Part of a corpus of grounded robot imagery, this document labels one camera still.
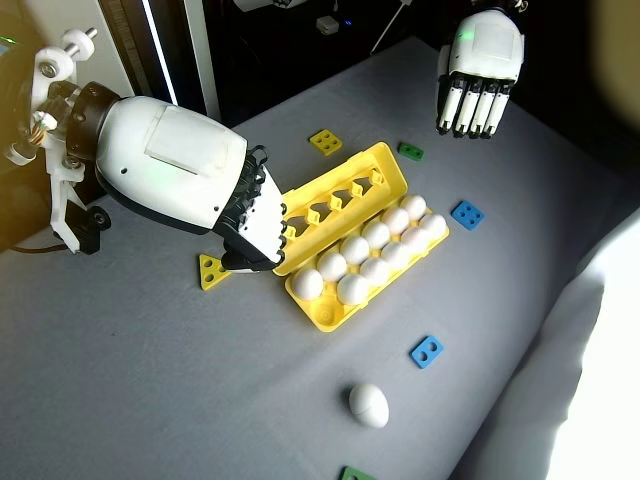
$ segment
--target green light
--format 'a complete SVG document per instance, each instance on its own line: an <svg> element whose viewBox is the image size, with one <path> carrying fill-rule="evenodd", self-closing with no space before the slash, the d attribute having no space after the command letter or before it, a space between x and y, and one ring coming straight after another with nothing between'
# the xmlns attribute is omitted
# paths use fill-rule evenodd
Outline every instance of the green light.
<svg viewBox="0 0 640 480"><path fill-rule="evenodd" d="M12 45L18 44L18 42L16 42L13 38L3 37L2 35L0 35L0 40L4 40L5 42L10 43Z"/></svg>

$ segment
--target yellow egg carton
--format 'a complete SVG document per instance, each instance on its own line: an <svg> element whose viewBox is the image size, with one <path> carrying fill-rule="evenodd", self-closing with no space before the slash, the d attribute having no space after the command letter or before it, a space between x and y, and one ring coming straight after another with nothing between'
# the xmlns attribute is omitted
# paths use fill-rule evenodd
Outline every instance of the yellow egg carton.
<svg viewBox="0 0 640 480"><path fill-rule="evenodd" d="M342 165L312 180L302 187L287 192L283 198L287 205L285 221L287 238L285 261L274 272L284 276L302 267L316 267L316 261L327 251L338 251L341 240L359 235L367 220L379 217L382 211L398 205L407 192L407 182L386 143L377 143L360 152ZM344 305L338 300L337 282L324 282L322 295L315 300L298 298L291 288L293 275L285 281L285 288L313 324L323 332L332 332L358 310L407 271L418 260L449 235L446 233L429 243L427 248L411 255L408 265L392 271L386 284L372 287L364 303ZM392 235L391 241L399 241ZM370 257L379 257L380 250L372 249ZM349 265L348 273L359 273L360 267Z"/></svg>

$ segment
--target robotic hand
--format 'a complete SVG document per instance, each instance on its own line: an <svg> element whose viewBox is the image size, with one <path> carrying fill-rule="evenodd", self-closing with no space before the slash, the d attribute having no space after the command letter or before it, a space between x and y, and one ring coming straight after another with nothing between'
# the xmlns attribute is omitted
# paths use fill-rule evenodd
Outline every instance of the robotic hand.
<svg viewBox="0 0 640 480"><path fill-rule="evenodd" d="M272 270L284 261L285 206L265 168L265 148L247 151L244 138L184 108L68 81L75 62L93 53L95 34L70 30L64 50L36 54L31 129L5 152L25 165L45 149L56 235L74 253L99 249L108 216L87 209L74 190L85 164L94 164L100 184L126 207L186 231L221 235L226 269Z"/></svg>
<svg viewBox="0 0 640 480"><path fill-rule="evenodd" d="M512 3L523 10L521 0ZM438 132L444 135L453 128L456 137L493 136L523 60L524 35L503 9L465 18L452 44L440 50Z"/></svg>

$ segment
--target gray table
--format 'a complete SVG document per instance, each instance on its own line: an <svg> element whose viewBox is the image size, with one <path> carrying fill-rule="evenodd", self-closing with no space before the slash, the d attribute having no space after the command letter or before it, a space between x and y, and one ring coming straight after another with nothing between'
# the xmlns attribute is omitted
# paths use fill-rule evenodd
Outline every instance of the gray table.
<svg viewBox="0 0 640 480"><path fill-rule="evenodd" d="M111 199L102 250L0 255L0 477L445 479L509 379L619 187L514 104L491 141L434 132L437 54L409 39L238 127L268 145L283 191L377 141L410 142L410 190L486 218L451 236L332 334L270 274L204 293L196 255L215 235L155 224ZM344 141L324 158L307 137ZM51 243L42 232L26 244ZM445 352L419 370L408 351ZM383 430L344 393L386 393Z"/></svg>

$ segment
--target white egg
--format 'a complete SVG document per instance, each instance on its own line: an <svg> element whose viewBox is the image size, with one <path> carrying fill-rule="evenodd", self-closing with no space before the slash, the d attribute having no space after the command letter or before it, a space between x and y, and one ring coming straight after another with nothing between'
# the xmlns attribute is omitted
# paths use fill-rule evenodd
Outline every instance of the white egg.
<svg viewBox="0 0 640 480"><path fill-rule="evenodd" d="M318 271L327 282L337 282L347 273L347 261L338 252L327 252L318 260Z"/></svg>
<svg viewBox="0 0 640 480"><path fill-rule="evenodd" d="M303 268L293 276L291 288L296 297L302 300L315 300L322 294L324 288L322 275L314 268Z"/></svg>
<svg viewBox="0 0 640 480"><path fill-rule="evenodd" d="M349 273L338 282L338 300L344 305L360 305L369 295L369 282L362 275Z"/></svg>
<svg viewBox="0 0 640 480"><path fill-rule="evenodd" d="M401 270L409 263L411 253L409 248L398 242L388 243L380 253L393 270Z"/></svg>
<svg viewBox="0 0 640 480"><path fill-rule="evenodd" d="M411 220L420 220L427 211L427 202L420 195L407 195L400 206L409 213Z"/></svg>
<svg viewBox="0 0 640 480"><path fill-rule="evenodd" d="M447 221L437 213L425 215L420 220L420 227L427 232L429 241L436 240L447 232Z"/></svg>
<svg viewBox="0 0 640 480"><path fill-rule="evenodd" d="M382 215L382 221L387 224L391 233L402 233L409 226L409 213L404 208L390 208Z"/></svg>
<svg viewBox="0 0 640 480"><path fill-rule="evenodd" d="M381 287L389 280L391 267L382 258L368 258L360 265L360 275L374 287Z"/></svg>
<svg viewBox="0 0 640 480"><path fill-rule="evenodd" d="M374 220L362 229L362 237L369 242L371 248L378 250L389 243L391 232L386 223Z"/></svg>
<svg viewBox="0 0 640 480"><path fill-rule="evenodd" d="M429 245L429 234L421 227L407 228L400 238L411 253L422 253Z"/></svg>
<svg viewBox="0 0 640 480"><path fill-rule="evenodd" d="M360 265L369 256L369 242L362 237L349 237L340 246L349 265Z"/></svg>
<svg viewBox="0 0 640 480"><path fill-rule="evenodd" d="M371 383L362 383L351 389L349 408L353 416L368 427L382 428L389 421L387 397Z"/></svg>

